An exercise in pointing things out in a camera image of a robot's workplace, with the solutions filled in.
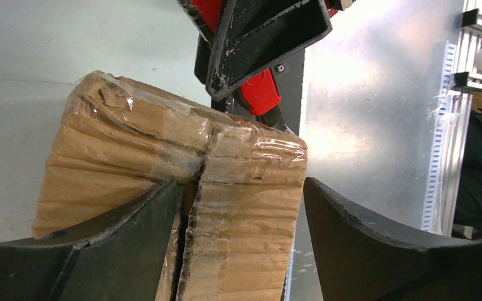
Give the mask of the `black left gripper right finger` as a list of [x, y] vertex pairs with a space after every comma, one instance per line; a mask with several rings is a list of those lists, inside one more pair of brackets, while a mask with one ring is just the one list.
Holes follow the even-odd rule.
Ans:
[[482, 300], [482, 240], [436, 235], [304, 182], [325, 300]]

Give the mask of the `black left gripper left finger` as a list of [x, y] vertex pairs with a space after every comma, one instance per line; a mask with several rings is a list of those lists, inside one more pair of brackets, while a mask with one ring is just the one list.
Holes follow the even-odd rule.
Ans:
[[154, 300], [180, 192], [165, 181], [43, 238], [0, 243], [0, 300]]

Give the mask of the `red black utility knife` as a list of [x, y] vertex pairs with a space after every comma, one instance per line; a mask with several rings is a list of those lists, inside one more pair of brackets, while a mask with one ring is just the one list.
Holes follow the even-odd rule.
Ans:
[[[195, 1], [197, 0], [179, 1], [179, 5], [199, 31]], [[336, 13], [348, 9], [352, 4], [353, 1], [326, 1], [330, 19]], [[279, 108], [282, 97], [279, 94], [275, 77], [275, 74], [283, 67], [282, 60], [278, 61], [274, 66], [257, 73], [225, 98], [220, 100], [212, 99], [212, 108], [220, 112], [227, 112], [228, 102], [233, 100], [254, 116], [257, 121], [269, 127], [285, 130], [286, 125]]]

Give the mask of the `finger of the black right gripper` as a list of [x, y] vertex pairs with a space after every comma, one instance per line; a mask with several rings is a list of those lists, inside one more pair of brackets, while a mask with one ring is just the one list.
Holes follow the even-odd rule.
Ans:
[[326, 1], [195, 1], [195, 75], [220, 100], [332, 30]]

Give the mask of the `brown cardboard express box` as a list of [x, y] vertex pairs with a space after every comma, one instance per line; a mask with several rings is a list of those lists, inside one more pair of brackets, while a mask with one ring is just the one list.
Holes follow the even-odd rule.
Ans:
[[63, 300], [280, 300], [308, 164], [289, 130], [127, 77], [70, 92], [31, 225]]

